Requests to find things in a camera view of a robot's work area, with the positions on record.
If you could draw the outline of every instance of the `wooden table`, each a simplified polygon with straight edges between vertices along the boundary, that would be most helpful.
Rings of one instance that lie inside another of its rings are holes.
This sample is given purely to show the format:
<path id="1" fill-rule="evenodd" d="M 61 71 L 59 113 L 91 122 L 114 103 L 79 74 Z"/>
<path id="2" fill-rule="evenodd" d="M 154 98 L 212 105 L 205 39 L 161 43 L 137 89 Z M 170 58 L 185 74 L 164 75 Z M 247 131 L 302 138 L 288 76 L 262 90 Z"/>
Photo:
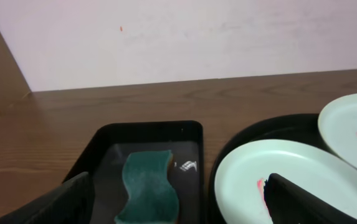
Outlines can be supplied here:
<path id="1" fill-rule="evenodd" d="M 208 184 L 216 156 L 241 129 L 317 113 L 350 93 L 357 70 L 33 93 L 0 111 L 0 216 L 58 186 L 105 124 L 199 121 Z"/>

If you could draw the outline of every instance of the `white wall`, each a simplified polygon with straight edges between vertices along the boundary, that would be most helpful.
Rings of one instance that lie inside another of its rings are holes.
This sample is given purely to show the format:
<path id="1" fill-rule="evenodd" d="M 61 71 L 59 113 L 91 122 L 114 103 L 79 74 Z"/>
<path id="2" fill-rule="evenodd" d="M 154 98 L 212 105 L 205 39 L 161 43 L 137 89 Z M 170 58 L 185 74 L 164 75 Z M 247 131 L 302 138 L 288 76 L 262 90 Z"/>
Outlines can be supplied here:
<path id="1" fill-rule="evenodd" d="M 357 68 L 357 0 L 0 0 L 0 31 L 32 91 Z"/>

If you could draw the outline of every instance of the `white plate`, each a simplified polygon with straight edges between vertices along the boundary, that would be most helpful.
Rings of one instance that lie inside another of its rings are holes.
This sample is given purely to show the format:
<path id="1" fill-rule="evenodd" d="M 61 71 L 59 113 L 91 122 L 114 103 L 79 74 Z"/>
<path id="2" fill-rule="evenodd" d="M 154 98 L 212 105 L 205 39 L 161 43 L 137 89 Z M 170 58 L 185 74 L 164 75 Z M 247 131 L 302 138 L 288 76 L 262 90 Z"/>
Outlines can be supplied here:
<path id="1" fill-rule="evenodd" d="M 357 168 L 357 94 L 326 105 L 319 116 L 318 128 L 329 148 Z"/>
<path id="2" fill-rule="evenodd" d="M 215 194 L 227 224 L 272 223 L 262 196 L 271 173 L 357 218 L 357 170 L 313 146 L 269 139 L 234 149 L 217 169 Z"/>

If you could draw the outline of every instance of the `green sponge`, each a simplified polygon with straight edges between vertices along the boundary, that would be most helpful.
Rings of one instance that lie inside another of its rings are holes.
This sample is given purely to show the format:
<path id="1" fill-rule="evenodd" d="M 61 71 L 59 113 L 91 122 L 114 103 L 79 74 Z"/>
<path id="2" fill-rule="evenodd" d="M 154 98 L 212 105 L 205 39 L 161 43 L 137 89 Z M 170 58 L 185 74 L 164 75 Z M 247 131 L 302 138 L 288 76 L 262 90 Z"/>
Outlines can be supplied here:
<path id="1" fill-rule="evenodd" d="M 123 167 L 128 201 L 115 217 L 117 224 L 177 222 L 178 196 L 167 180 L 167 170 L 172 161 L 170 150 L 135 152 L 128 156 Z"/>

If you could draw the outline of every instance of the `black plastic tray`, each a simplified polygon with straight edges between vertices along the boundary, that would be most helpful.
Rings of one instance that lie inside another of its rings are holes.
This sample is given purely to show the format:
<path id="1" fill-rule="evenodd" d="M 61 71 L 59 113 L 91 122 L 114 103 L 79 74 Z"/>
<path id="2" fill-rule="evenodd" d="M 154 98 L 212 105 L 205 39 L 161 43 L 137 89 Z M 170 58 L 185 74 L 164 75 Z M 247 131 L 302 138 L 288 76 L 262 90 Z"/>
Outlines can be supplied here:
<path id="1" fill-rule="evenodd" d="M 219 164 L 228 153 L 245 143 L 262 139 L 285 139 L 302 142 L 329 152 L 318 130 L 318 115 L 292 114 L 266 119 L 236 134 L 218 155 L 210 174 L 209 222 L 211 224 L 225 223 L 217 205 L 214 180 Z"/>
<path id="2" fill-rule="evenodd" d="M 205 223 L 203 133 L 196 121 L 109 124 L 100 128 L 68 173 L 87 171 L 93 179 L 92 224 L 114 223 L 128 199 L 121 179 L 128 155 L 170 149 L 174 155 L 168 179 L 180 202 L 178 223 Z M 183 166 L 187 161 L 196 165 Z"/>

